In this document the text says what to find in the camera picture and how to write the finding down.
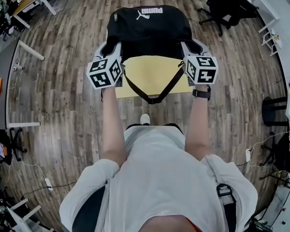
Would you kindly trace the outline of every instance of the black wristwatch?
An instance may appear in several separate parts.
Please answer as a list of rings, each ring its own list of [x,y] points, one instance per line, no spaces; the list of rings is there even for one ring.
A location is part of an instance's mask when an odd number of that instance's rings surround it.
[[[207,98],[208,100],[210,100],[211,99],[211,90],[212,89],[210,88],[210,86],[207,85],[207,92],[194,89],[192,92],[192,95],[195,97]]]

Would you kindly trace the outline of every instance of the shoulder strap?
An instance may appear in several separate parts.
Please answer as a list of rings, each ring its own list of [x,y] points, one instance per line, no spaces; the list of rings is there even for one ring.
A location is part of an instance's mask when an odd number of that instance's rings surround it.
[[[161,92],[161,94],[159,94],[158,97],[155,98],[150,98],[146,93],[144,93],[139,87],[137,87],[127,76],[126,76],[126,72],[124,72],[125,78],[127,80],[127,83],[129,84],[129,86],[131,87],[131,89],[137,94],[139,95],[142,99],[144,99],[145,101],[148,102],[148,104],[157,104],[163,101],[163,99],[170,93],[170,91],[172,90],[172,88],[174,88],[174,86],[176,85],[176,83],[179,81],[179,79],[182,77],[182,75],[184,74],[184,70],[181,67],[181,65],[183,65],[183,61],[178,65],[179,70],[178,72],[175,74],[175,76],[172,78],[172,80],[168,83],[168,85],[164,88],[164,90]]]
[[[232,188],[225,183],[221,177],[218,169],[214,164],[210,164],[210,161],[205,158],[211,170],[213,171],[217,180],[217,195],[220,203],[224,208],[224,213],[228,223],[229,232],[236,231],[236,200],[232,195]]]

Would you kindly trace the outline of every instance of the puma logo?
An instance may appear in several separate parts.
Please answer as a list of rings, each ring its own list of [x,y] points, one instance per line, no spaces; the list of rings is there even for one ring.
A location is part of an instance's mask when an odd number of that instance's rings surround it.
[[[139,16],[136,18],[137,20],[138,20],[140,17],[144,17],[145,19],[149,19],[149,17],[150,17],[150,15],[141,14],[139,10],[138,10],[137,12],[139,13]]]

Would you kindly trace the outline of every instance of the wooden floor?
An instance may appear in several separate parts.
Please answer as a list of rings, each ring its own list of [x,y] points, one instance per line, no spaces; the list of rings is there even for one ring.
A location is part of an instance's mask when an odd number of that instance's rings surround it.
[[[276,57],[261,46],[259,19],[241,21],[218,37],[216,25],[198,24],[206,16],[197,8],[206,0],[51,0],[57,16],[44,6],[35,9],[37,17],[21,40],[45,56],[44,61],[20,51],[24,70],[14,72],[9,97],[11,122],[40,121],[41,126],[26,128],[23,143],[28,153],[21,154],[27,164],[39,164],[53,186],[74,182],[82,170],[99,159],[102,145],[102,104],[85,75],[87,63],[106,39],[109,15],[120,7],[168,4],[187,16],[193,37],[202,41],[217,57],[219,74],[209,103],[209,134],[213,153],[225,161],[245,162],[245,149],[263,141],[270,130],[262,123],[264,97],[284,95],[282,75]],[[161,104],[148,105],[141,98],[120,99],[123,128],[137,123],[149,113],[153,125],[176,123],[187,130],[191,94],[169,95]],[[267,152],[256,145],[251,165],[261,163]],[[259,176],[269,168],[239,167],[254,184],[259,201],[257,210],[269,201],[274,182]],[[3,183],[8,166],[2,166]],[[25,192],[45,186],[38,167],[13,161],[6,186],[17,200]],[[42,189],[28,194],[31,207],[40,204],[38,218],[46,226],[62,231],[59,206],[73,185],[49,192]]]

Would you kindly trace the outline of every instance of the white t-shirt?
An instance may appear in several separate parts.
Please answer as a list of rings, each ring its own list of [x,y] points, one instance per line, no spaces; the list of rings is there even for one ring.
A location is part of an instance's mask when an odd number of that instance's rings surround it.
[[[185,137],[175,127],[132,127],[125,142],[129,156],[120,169],[107,159],[86,167],[63,200],[59,213],[68,230],[85,201],[108,180],[96,232],[138,232],[149,218],[167,215],[183,215],[203,232],[227,232],[214,164],[233,189],[236,231],[243,231],[258,195],[233,162],[215,155],[196,160],[184,151]]]

